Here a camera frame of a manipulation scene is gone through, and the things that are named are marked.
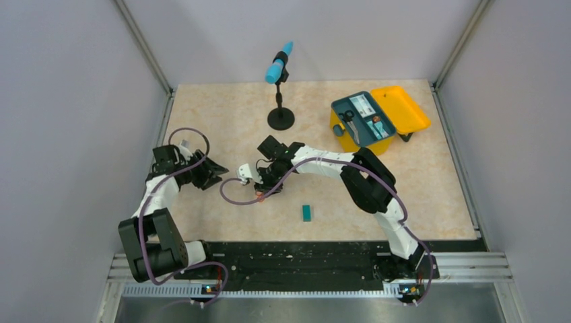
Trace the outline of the teal divided tray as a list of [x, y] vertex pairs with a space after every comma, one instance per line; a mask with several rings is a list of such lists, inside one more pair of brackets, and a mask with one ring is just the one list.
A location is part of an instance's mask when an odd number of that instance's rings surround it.
[[[371, 105], [374, 107], [376, 114], [369, 116], [367, 118], [362, 118], [354, 105], [350, 102], [349, 98], [352, 96], [358, 96], [364, 94], [370, 101]], [[359, 132], [360, 144], [356, 145], [353, 140], [353, 133], [351, 129], [343, 122], [338, 116], [339, 113], [345, 112], [346, 110], [351, 110], [354, 112], [355, 117], [353, 121]], [[373, 117], [379, 116], [380, 121], [383, 122], [385, 130], [389, 133], [389, 137], [384, 139], [378, 139], [376, 132], [373, 128]], [[368, 148], [373, 151], [374, 154], [383, 154], [389, 147], [393, 137], [397, 134], [396, 127], [391, 122], [390, 118], [384, 113], [384, 110], [380, 107], [377, 101], [372, 97], [370, 92], [358, 92], [350, 96], [335, 100], [331, 103], [331, 115], [329, 126], [336, 136], [342, 150], [345, 152], [356, 152], [362, 147]]]

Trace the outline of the white teal label packet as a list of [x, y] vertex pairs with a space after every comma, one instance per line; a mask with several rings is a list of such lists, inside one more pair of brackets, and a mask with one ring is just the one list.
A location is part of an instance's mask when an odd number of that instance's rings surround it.
[[367, 118], [376, 114], [374, 107], [364, 94], [352, 96], [349, 100], [362, 118]]

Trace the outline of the yellow medicine kit box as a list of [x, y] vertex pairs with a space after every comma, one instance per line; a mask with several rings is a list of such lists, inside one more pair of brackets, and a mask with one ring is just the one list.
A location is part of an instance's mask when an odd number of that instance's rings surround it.
[[408, 142], [413, 134], [431, 126], [431, 120], [402, 87], [381, 87], [369, 92], [396, 127], [393, 139], [399, 137]]

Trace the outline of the small orange scissors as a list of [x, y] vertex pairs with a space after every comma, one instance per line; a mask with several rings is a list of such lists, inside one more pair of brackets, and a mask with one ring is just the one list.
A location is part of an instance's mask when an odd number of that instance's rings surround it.
[[255, 195], [257, 197], [258, 203], [262, 203], [265, 200], [265, 193], [264, 192], [256, 191]]

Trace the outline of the black handled bandage shears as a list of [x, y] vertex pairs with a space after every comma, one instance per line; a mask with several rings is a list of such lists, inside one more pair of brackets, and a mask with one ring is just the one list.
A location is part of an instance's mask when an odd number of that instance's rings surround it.
[[354, 112], [351, 110], [346, 110], [345, 112], [339, 113], [338, 116], [351, 129], [351, 131], [353, 133], [352, 137], [353, 137], [354, 143], [356, 145], [359, 145], [360, 144], [359, 132], [358, 132], [358, 129], [355, 125], [355, 122], [353, 121], [353, 119], [355, 117]]

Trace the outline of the teal sachet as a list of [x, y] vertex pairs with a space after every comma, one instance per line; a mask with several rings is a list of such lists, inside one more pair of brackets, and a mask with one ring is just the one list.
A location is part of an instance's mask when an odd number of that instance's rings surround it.
[[384, 139], [390, 136], [389, 133], [385, 130], [382, 121], [373, 122], [372, 125], [378, 139]]

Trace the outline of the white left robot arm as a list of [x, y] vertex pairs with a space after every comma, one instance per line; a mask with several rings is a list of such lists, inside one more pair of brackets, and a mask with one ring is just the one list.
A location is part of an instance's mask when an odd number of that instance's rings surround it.
[[214, 257], [206, 254], [203, 242], [183, 240], [169, 208], [182, 186], [206, 190], [221, 182], [228, 169], [201, 150], [191, 152], [182, 145], [157, 147], [153, 154], [141, 204], [118, 227], [131, 274], [142, 283], [190, 267], [198, 277], [208, 278], [215, 272]]

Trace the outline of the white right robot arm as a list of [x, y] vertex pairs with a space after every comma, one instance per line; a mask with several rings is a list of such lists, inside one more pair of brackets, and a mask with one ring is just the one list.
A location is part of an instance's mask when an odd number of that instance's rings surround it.
[[397, 195], [396, 178], [373, 152], [365, 147], [355, 153], [335, 153], [293, 142], [287, 146], [269, 135], [258, 151], [269, 160], [253, 174], [255, 189], [264, 194], [281, 191], [293, 173], [316, 174], [340, 180], [354, 204], [372, 214], [396, 257], [395, 269], [403, 277], [413, 277], [422, 269], [425, 250], [405, 222], [407, 209]]

